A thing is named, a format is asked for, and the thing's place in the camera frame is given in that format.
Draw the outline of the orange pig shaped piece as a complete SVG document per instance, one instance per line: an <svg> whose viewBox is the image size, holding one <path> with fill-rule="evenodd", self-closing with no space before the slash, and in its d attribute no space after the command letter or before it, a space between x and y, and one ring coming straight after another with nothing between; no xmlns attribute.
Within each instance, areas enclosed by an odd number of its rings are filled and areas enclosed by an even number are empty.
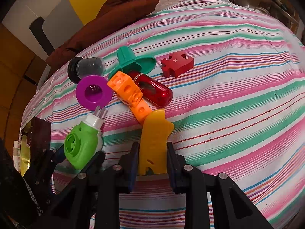
<svg viewBox="0 0 305 229"><path fill-rule="evenodd" d="M148 170L155 175L167 173L166 143L173 130L174 124L166 120L164 109L152 111L145 118L140 140L139 175L146 175Z"/></svg>

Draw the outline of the green white round dispenser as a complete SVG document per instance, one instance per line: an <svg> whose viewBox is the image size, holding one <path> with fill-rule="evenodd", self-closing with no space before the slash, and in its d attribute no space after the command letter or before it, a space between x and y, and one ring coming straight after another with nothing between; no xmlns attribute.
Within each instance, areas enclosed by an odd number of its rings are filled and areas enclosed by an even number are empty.
<svg viewBox="0 0 305 229"><path fill-rule="evenodd" d="M85 120L74 126L64 141L65 156L70 164L81 170L103 147L102 126L107 110L97 106Z"/></svg>

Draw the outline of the purple perforated funnel cup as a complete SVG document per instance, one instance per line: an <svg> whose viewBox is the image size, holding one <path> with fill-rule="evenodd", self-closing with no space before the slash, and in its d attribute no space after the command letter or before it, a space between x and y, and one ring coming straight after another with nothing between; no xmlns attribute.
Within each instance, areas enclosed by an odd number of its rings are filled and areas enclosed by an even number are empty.
<svg viewBox="0 0 305 229"><path fill-rule="evenodd" d="M104 77L91 75L77 84L75 94L82 107L94 111L97 106L104 108L110 102L113 90L107 85Z"/></svg>

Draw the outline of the red capsule tube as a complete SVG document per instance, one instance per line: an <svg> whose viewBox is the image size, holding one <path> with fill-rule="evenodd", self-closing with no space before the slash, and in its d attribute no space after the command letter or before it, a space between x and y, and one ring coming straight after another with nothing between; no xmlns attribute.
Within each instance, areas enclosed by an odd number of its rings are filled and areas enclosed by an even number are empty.
<svg viewBox="0 0 305 229"><path fill-rule="evenodd" d="M144 98L156 105L158 108L165 108L173 99L173 92L162 83L152 79L146 74L132 70L128 72L134 83L143 93Z"/></svg>

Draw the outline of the orange building block piece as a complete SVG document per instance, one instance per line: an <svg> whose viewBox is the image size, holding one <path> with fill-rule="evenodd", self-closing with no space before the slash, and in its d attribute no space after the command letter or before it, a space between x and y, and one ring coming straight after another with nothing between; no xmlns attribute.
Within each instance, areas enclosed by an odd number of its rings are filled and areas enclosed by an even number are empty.
<svg viewBox="0 0 305 229"><path fill-rule="evenodd" d="M130 108L136 120L142 125L152 110L143 99L143 93L132 78L118 71L110 78L107 85L116 93L121 102Z"/></svg>

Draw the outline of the black lid clear jar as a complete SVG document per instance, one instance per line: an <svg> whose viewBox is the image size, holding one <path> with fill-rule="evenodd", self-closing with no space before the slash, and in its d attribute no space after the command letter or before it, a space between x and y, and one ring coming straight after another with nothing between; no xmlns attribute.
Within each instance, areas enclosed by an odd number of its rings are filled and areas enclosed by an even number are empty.
<svg viewBox="0 0 305 229"><path fill-rule="evenodd" d="M72 83L78 84L83 78L91 75L103 76L106 65L101 57L73 58L67 68L67 73Z"/></svg>

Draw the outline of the red puzzle block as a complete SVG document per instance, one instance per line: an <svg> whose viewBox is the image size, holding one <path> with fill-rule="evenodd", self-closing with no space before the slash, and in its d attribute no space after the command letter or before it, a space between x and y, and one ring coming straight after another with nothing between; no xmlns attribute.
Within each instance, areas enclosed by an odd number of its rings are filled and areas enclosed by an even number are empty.
<svg viewBox="0 0 305 229"><path fill-rule="evenodd" d="M194 67L194 58L187 56L183 51L174 52L169 55L168 59L162 59L161 65L165 77L177 78Z"/></svg>

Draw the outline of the green flanged spool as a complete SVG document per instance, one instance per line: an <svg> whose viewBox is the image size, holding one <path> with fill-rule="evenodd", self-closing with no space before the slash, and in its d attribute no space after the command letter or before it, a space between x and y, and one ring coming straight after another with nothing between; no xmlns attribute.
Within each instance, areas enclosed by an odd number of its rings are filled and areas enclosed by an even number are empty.
<svg viewBox="0 0 305 229"><path fill-rule="evenodd" d="M143 74L151 72L156 65L156 59L150 55L136 56L128 46L122 46L117 50L118 65L110 72L110 80L116 72L128 74L130 71L138 71Z"/></svg>

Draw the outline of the gold metal tray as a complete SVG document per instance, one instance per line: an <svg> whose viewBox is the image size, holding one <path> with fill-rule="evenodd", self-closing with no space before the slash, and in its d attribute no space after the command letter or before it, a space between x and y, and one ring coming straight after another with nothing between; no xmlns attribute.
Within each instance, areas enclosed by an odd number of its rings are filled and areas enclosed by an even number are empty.
<svg viewBox="0 0 305 229"><path fill-rule="evenodd" d="M20 136L20 173L24 176L37 155L43 150L50 149L51 123L33 117L21 129Z"/></svg>

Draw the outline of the striped pink green bedsheet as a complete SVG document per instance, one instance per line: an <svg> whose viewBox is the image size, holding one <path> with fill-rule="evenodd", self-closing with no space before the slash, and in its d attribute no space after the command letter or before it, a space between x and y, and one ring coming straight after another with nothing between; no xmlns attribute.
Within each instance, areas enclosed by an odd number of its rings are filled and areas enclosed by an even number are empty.
<svg viewBox="0 0 305 229"><path fill-rule="evenodd" d="M188 164L211 175L225 172L274 228L284 228L304 206L304 45L268 15L220 0L172 5L83 50L100 56L106 75L116 51L129 46L157 63L148 76L173 91L165 117L169 141ZM160 61L183 51L194 67L166 78ZM60 147L88 110L75 96L68 63L31 99L21 128L38 117L51 123L51 148ZM102 129L103 168L116 164L142 127L114 95ZM138 179L120 195L120 228L184 228L185 194L166 176Z"/></svg>

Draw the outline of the grey yellow blue headboard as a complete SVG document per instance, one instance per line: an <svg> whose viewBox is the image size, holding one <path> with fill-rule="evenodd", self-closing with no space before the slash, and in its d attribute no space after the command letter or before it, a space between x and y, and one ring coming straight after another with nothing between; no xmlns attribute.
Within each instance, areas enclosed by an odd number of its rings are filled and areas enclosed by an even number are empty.
<svg viewBox="0 0 305 229"><path fill-rule="evenodd" d="M98 15L106 0L61 0L44 18L42 30L54 49Z"/></svg>

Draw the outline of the dark red quilted blanket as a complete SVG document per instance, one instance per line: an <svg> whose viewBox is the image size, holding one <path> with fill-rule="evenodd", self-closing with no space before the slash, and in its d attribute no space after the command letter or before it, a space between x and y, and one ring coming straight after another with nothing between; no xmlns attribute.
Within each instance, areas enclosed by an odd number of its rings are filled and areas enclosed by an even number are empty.
<svg viewBox="0 0 305 229"><path fill-rule="evenodd" d="M98 15L46 59L53 71L112 33L154 12L159 0L107 0Z"/></svg>

